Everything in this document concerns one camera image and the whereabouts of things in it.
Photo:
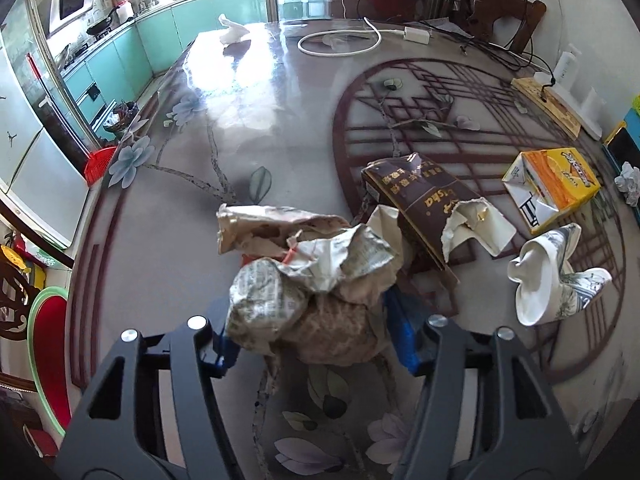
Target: white charging cable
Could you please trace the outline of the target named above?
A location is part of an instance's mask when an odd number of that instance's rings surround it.
[[[389,34],[395,34],[396,36],[402,36],[405,40],[414,41],[415,43],[421,44],[429,44],[430,35],[428,31],[418,28],[405,27],[404,30],[397,29],[385,29],[378,30],[375,25],[373,25],[368,18],[365,18],[364,21],[371,27],[371,30],[357,30],[353,28],[345,28],[342,30],[326,30],[324,32],[314,32],[313,34],[307,34],[304,38],[301,38],[298,42],[298,50],[303,54],[309,54],[310,56],[317,57],[347,57],[347,56],[357,56],[358,54],[365,54],[366,52],[371,52],[372,50],[378,48],[380,43],[382,43],[382,32],[386,32]],[[313,52],[312,50],[307,50],[302,46],[302,44],[306,40],[310,40],[311,38],[317,38],[319,36],[328,36],[330,34],[371,34],[375,33],[378,37],[376,43],[367,48],[363,48],[362,50],[355,50],[354,52]]]

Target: white tissue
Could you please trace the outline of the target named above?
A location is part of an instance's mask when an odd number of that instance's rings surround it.
[[[220,14],[218,19],[220,24],[228,27],[228,30],[220,36],[220,43],[227,46],[242,40],[242,37],[249,33],[249,29],[240,25],[240,23],[228,20],[224,14]]]
[[[627,205],[636,207],[640,198],[640,170],[625,162],[620,176],[617,176],[614,182],[618,190],[626,195]]]

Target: white power adapter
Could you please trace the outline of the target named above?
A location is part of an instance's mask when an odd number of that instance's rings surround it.
[[[405,27],[404,38],[407,41],[428,45],[429,40],[431,39],[431,34],[429,34],[428,30],[423,30],[422,28]]]

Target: yellow tissue box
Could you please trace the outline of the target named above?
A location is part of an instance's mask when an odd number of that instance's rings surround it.
[[[522,152],[502,183],[534,235],[600,190],[593,170],[575,148]]]

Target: dining table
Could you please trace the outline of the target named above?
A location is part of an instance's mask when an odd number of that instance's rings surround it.
[[[221,205],[290,206],[351,222],[365,195],[362,168],[418,152],[497,207],[516,235],[498,256],[476,240],[456,248],[450,260],[455,288],[424,262],[408,271],[412,287],[466,330],[491,334],[510,327],[552,385],[580,452],[593,460],[640,391],[633,358],[640,347],[640,232],[601,143],[584,132],[568,136],[513,89],[511,80],[531,76],[532,66],[524,62],[514,73],[437,31],[428,44],[383,33],[366,54],[321,57],[301,52],[298,41],[313,32],[352,30],[305,42],[306,49],[339,54],[367,48],[376,37],[359,20],[247,28],[229,46],[220,30],[203,32],[188,46],[99,184],[66,318],[73,405],[123,331],[163,334],[214,304],[226,310],[242,257],[218,253]],[[411,121],[419,118],[430,118],[436,131]],[[586,310],[526,327],[516,316],[517,284],[507,267],[533,236],[502,178],[520,152],[566,146],[580,151],[602,188],[555,225],[579,224],[572,266],[603,267],[612,282]],[[314,395],[332,386],[339,386],[346,407],[339,418],[328,417]],[[214,381],[248,480],[390,478],[421,389],[422,380],[398,362],[392,346],[369,362],[320,372],[286,356],[277,384],[261,355],[242,350]],[[168,370],[161,372],[160,399],[168,458],[181,464]],[[461,426],[459,441],[472,432]],[[305,463],[309,449],[317,456]],[[322,460],[328,465],[314,468]]]

